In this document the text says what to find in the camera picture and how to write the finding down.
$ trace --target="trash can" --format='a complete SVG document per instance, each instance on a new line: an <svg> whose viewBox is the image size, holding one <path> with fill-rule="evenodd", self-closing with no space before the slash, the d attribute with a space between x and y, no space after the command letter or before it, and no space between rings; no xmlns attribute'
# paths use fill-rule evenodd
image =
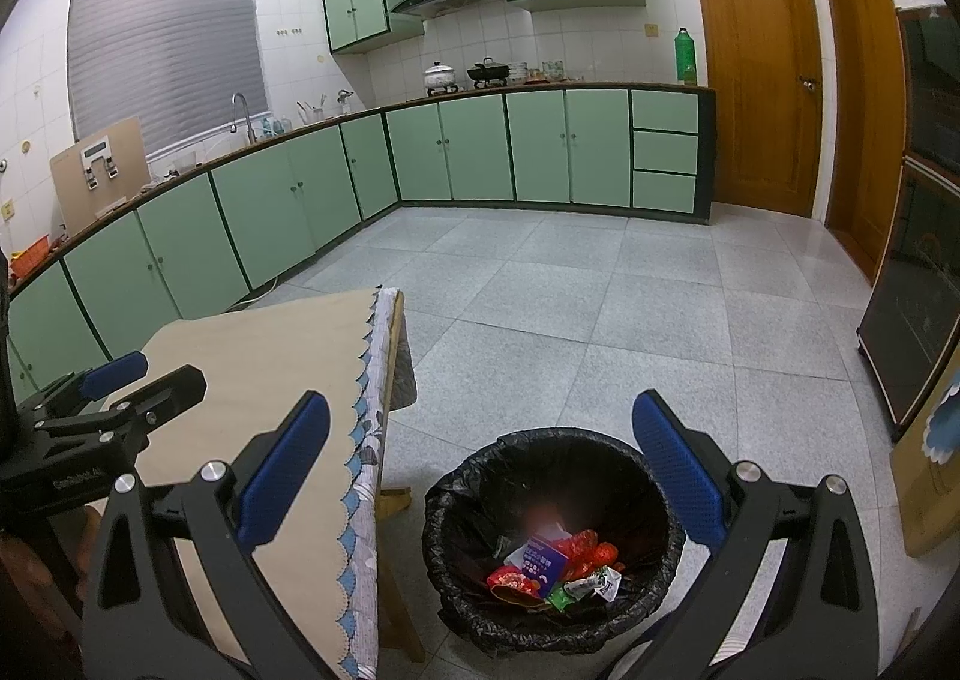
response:
<svg viewBox="0 0 960 680"><path fill-rule="evenodd" d="M592 595L561 613L491 595L488 575L528 538L527 510L544 503L570 533L592 528L618 547L626 568L613 602ZM661 605L684 540L635 448L586 429L534 429L501 436L430 489L422 545L440 619L496 656L599 650Z"/></svg>

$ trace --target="silver screw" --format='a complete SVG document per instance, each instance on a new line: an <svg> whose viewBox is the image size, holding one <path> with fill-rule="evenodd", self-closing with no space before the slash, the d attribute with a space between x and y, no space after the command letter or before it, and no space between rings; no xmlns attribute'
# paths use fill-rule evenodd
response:
<svg viewBox="0 0 960 680"><path fill-rule="evenodd" d="M117 493L129 493L133 490L134 485L136 485L136 477L133 474L121 474L113 483L114 488L117 488Z"/></svg>
<svg viewBox="0 0 960 680"><path fill-rule="evenodd" d="M847 492L847 482L837 474L830 474L829 477L827 477L827 490L831 493L836 493L837 496L843 496L843 494Z"/></svg>
<svg viewBox="0 0 960 680"><path fill-rule="evenodd" d="M744 482L757 482L763 472L752 461L740 461L736 465L736 475Z"/></svg>
<svg viewBox="0 0 960 680"><path fill-rule="evenodd" d="M223 479L226 473L227 464L224 464L223 461L209 461L203 464L203 467L200 469L200 477L205 479L206 482L216 482L219 479Z"/></svg>

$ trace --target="window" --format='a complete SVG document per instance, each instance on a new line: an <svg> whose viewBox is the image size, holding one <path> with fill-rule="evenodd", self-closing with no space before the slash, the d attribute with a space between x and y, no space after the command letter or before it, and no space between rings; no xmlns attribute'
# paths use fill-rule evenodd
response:
<svg viewBox="0 0 960 680"><path fill-rule="evenodd" d="M78 139L137 116L147 155L266 111L253 0L70 0L67 85Z"/></svg>

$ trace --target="green thermos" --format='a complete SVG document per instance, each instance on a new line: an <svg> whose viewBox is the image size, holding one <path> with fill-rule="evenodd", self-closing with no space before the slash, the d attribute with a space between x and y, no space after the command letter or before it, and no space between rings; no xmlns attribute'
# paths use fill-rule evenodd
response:
<svg viewBox="0 0 960 680"><path fill-rule="evenodd" d="M677 80L684 84L697 83L697 50L693 46L693 38L686 28L680 28L677 37L673 39L673 47L677 54Z"/></svg>

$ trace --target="dish soap bottle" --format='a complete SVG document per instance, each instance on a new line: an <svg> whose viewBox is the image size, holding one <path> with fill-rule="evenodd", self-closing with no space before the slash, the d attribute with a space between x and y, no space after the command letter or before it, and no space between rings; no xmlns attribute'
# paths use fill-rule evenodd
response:
<svg viewBox="0 0 960 680"><path fill-rule="evenodd" d="M673 39L673 48L677 55L677 80L684 84L697 83L697 50L693 45L693 38L686 28L680 28L677 37Z"/></svg>

